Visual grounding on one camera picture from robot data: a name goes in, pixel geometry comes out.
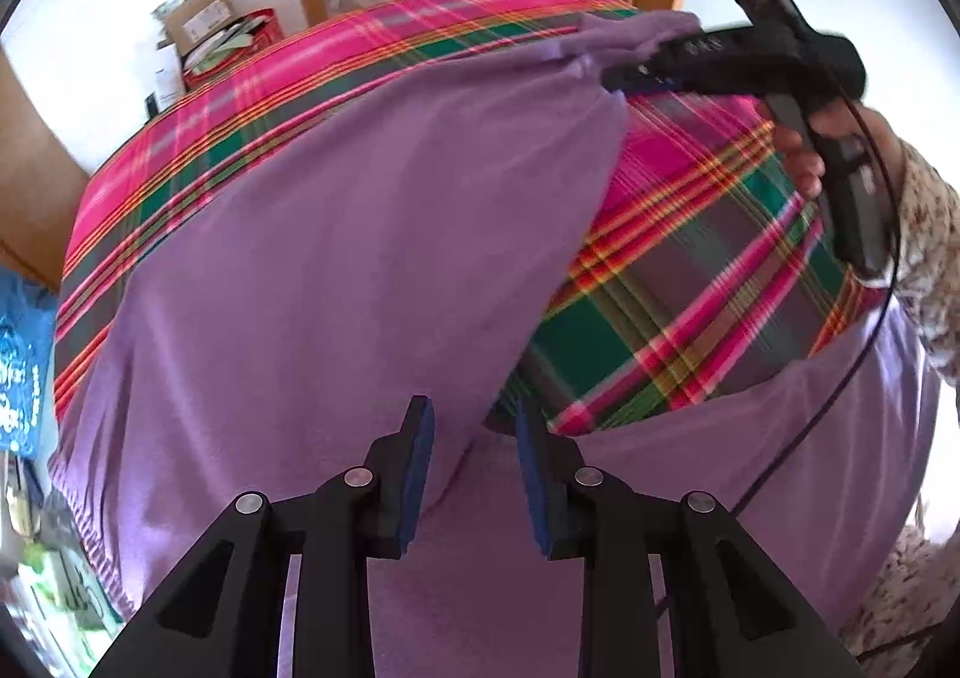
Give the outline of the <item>floral sleeve forearm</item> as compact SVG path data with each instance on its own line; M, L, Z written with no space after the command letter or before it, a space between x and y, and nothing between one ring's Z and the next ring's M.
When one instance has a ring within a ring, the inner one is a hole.
M958 387L960 205L958 192L907 142L898 204L901 249L895 293L929 363Z

